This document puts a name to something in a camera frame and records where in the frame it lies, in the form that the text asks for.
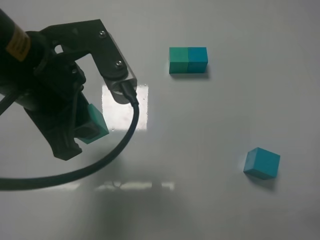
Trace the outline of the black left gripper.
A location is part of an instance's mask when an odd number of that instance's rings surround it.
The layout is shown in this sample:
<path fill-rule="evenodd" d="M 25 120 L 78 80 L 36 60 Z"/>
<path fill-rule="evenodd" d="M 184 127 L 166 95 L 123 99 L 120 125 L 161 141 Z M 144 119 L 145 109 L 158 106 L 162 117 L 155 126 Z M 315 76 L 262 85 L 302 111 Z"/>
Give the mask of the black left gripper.
<path fill-rule="evenodd" d="M 14 92 L 15 102 L 26 109 L 54 157 L 70 160 L 82 153 L 75 138 L 91 140 L 100 130 L 82 92 L 78 94 L 75 113 L 72 106 L 67 106 L 85 78 L 75 60 L 56 51 L 60 44 L 43 32 L 15 30 Z"/>

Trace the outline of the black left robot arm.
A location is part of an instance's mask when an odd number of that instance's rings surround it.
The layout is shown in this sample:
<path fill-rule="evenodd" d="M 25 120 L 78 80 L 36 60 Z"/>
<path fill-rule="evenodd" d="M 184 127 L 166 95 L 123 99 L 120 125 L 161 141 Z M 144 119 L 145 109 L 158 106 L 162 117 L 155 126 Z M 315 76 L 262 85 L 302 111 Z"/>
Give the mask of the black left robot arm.
<path fill-rule="evenodd" d="M 86 78 L 76 64 L 79 53 L 57 53 L 59 42 L 44 31 L 23 31 L 0 14 L 0 104 L 22 106 L 50 145 L 53 155 L 67 161 L 102 132 L 99 111 L 83 95 Z"/>

